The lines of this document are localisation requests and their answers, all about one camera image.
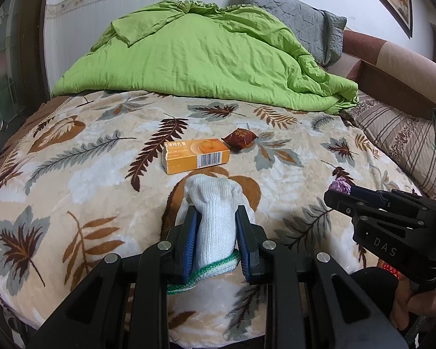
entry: red snack package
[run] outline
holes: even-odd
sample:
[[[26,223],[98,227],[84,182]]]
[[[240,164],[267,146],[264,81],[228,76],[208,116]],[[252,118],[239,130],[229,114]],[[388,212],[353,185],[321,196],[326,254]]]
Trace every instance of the red snack package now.
[[[246,130],[245,128],[238,128],[227,137],[222,138],[222,140],[229,145],[229,147],[241,150],[249,147],[256,138],[258,138],[258,136],[252,131]]]

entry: barcode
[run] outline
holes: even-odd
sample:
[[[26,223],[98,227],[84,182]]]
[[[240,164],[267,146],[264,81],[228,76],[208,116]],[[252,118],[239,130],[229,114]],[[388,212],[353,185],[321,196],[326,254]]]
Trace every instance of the barcode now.
[[[198,155],[197,168],[204,168],[205,166],[221,164],[222,152],[214,152],[212,154]]]

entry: purple object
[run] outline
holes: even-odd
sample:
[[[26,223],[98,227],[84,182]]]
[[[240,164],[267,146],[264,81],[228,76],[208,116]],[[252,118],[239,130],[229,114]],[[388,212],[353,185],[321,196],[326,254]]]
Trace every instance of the purple object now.
[[[331,182],[331,185],[328,186],[328,190],[329,189],[333,189],[344,194],[351,193],[351,186],[344,177],[339,177]]]

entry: cardboard box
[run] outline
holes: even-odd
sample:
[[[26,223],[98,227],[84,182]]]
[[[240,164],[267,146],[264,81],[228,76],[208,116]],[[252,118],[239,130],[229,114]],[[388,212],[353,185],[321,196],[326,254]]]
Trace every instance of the cardboard box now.
[[[162,152],[162,164],[169,175],[228,161],[229,148],[220,139],[166,142]]]

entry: green blanket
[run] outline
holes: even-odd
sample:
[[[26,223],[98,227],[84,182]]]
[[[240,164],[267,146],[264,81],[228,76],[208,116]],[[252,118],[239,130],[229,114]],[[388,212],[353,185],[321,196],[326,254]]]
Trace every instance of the green blanket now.
[[[54,95],[150,90],[337,113],[357,84],[319,68],[277,18],[251,5],[162,1],[113,21]]]

